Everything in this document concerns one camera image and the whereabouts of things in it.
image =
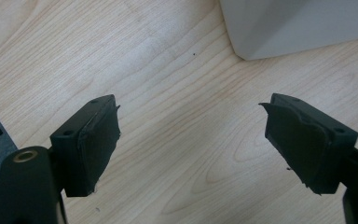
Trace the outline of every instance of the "light wood surface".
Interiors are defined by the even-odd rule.
[[[0,120],[18,147],[49,147],[92,98],[121,105],[97,192],[64,199],[70,223],[344,223],[345,188],[313,194],[264,138],[273,92],[358,131],[358,40],[246,62],[215,0],[0,0]]]

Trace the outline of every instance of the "black plastic part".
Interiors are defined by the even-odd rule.
[[[274,93],[266,137],[313,192],[335,193],[342,159],[353,149],[358,133],[313,106]]]
[[[27,147],[12,153],[0,171],[0,224],[66,223],[48,151]]]
[[[68,197],[90,195],[120,137],[114,95],[84,105],[50,137]]]

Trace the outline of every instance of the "white object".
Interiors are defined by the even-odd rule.
[[[220,0],[237,55],[261,59],[358,38],[358,0]]]

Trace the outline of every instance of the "black mount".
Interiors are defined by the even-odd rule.
[[[314,193],[333,194],[343,183],[346,221],[358,224],[358,133],[295,97],[274,93],[261,105],[270,143]]]

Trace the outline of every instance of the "wood grain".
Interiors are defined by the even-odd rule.
[[[0,120],[18,147],[113,93],[122,135],[70,223],[344,223],[264,138],[260,102],[293,95],[358,131],[358,40],[237,57],[218,1],[0,0]]]

